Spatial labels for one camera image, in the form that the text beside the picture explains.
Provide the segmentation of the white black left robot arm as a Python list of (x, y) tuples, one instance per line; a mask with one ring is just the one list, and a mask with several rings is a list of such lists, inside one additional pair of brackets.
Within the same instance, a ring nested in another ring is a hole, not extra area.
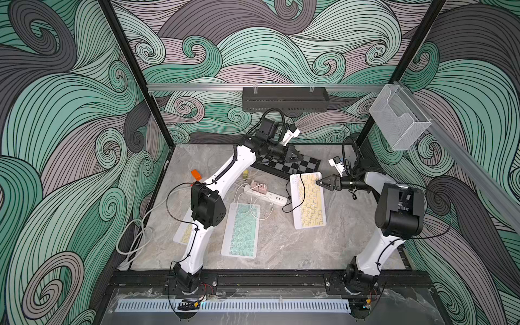
[(244, 171), (262, 158), (284, 163), (302, 161), (303, 156), (290, 144), (299, 134), (296, 125), (286, 122), (282, 110), (271, 108), (233, 146), (233, 155), (217, 172), (203, 182), (191, 184), (189, 212), (192, 221), (189, 224), (192, 231), (186, 256), (171, 263), (177, 285), (182, 291), (193, 293), (199, 287), (204, 252), (214, 228), (226, 216), (223, 199), (231, 186)]

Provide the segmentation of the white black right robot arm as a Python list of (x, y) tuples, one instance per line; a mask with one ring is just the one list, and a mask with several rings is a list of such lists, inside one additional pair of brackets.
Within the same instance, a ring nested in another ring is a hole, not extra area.
[(425, 194), (420, 189), (398, 183), (380, 169), (363, 166), (359, 147), (351, 136), (342, 142), (341, 156), (330, 159), (329, 163), (338, 173), (316, 181), (318, 186), (332, 192), (348, 190), (352, 194), (365, 190), (379, 197), (375, 232), (341, 275), (347, 292), (372, 291), (381, 267), (390, 255), (422, 232)]

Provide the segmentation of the white power strip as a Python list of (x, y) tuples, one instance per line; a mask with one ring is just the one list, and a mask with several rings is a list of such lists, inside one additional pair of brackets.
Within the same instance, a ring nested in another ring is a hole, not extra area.
[(283, 207), (285, 204), (288, 203), (288, 199), (285, 196), (280, 196), (278, 194), (275, 194), (273, 192), (267, 192), (267, 194), (261, 194), (257, 191), (254, 191), (251, 189), (251, 185), (246, 184), (244, 187), (244, 191), (252, 196), (254, 196), (256, 199), (265, 200), (269, 203), (272, 203), (274, 205)]

